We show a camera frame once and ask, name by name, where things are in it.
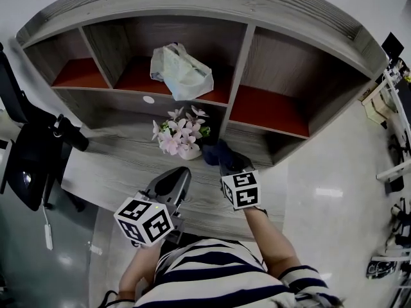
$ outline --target white tiled floor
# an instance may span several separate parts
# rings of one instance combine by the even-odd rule
[[[262,176],[263,192],[287,197],[283,231],[301,262],[317,268],[347,308],[387,307],[398,282],[396,275],[365,278],[370,257],[389,234],[390,207],[400,196],[408,198],[405,190],[386,197],[375,178],[390,164],[386,137],[356,102]],[[410,178],[405,177],[408,192]],[[135,249],[118,227],[108,236],[105,283],[115,289]]]

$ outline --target white cube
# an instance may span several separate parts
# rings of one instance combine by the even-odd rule
[[[173,230],[165,204],[127,198],[114,214],[124,235],[134,242],[151,246]]]
[[[222,177],[224,196],[234,209],[244,209],[261,204],[261,181],[258,171]]]

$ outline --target person's left arm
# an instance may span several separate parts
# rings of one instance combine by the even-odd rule
[[[131,299],[136,296],[136,285],[144,277],[153,284],[155,269],[160,258],[161,243],[149,248],[140,247],[121,277],[117,300]]]

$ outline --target flower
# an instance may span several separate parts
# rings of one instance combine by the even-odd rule
[[[200,123],[193,124],[191,121],[188,121],[186,124],[186,128],[191,130],[191,135],[194,136],[196,139],[200,139],[201,137],[203,137],[203,135],[199,131],[200,127]]]
[[[176,122],[174,122],[174,121],[168,121],[168,126],[172,129],[172,130],[174,130],[174,131],[176,131],[176,133],[179,133],[180,134],[180,137],[181,137],[181,135],[183,135],[183,134],[189,134],[189,133],[191,133],[191,129],[189,129],[189,128],[185,128],[184,127],[184,125],[186,124],[186,119],[181,119],[178,123],[176,123]]]
[[[158,135],[159,135],[159,133],[160,133],[160,127],[157,125],[157,123],[153,120],[153,125],[154,125],[154,128],[153,128],[153,133],[154,133],[154,135],[153,135],[153,138],[152,138],[152,141],[156,138],[156,137],[158,137]]]
[[[187,145],[189,150],[199,151],[200,146],[195,144],[195,140],[194,136],[184,135],[181,141],[183,144]]]
[[[164,133],[159,134],[160,148],[163,152],[168,152],[170,155],[176,155],[178,153],[179,146],[181,145],[181,133],[176,133],[171,136],[170,129],[166,129]]]
[[[201,109],[196,109],[195,106],[191,106],[191,109],[193,110],[194,114],[198,117],[203,116],[203,117],[209,117],[203,110]]]
[[[196,118],[196,117],[193,117],[190,113],[186,113],[186,117],[188,118],[188,121],[190,121],[191,123],[193,123],[193,124],[196,124],[196,123],[198,123],[198,124],[203,124],[206,120],[203,120],[203,119],[198,119],[198,118]]]
[[[176,120],[176,118],[178,118],[181,115],[182,110],[184,109],[184,107],[180,108],[180,110],[174,110],[174,112],[167,112],[169,116],[171,116],[173,118],[173,120]]]

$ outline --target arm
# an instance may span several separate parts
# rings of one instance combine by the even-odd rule
[[[263,211],[244,209],[252,235],[268,268],[268,274],[278,278],[282,272],[301,263],[289,240],[271,223]]]
[[[136,285],[144,277],[153,284],[155,269],[160,257],[161,243],[150,248],[139,248],[121,277],[117,299],[132,299],[136,295]]]

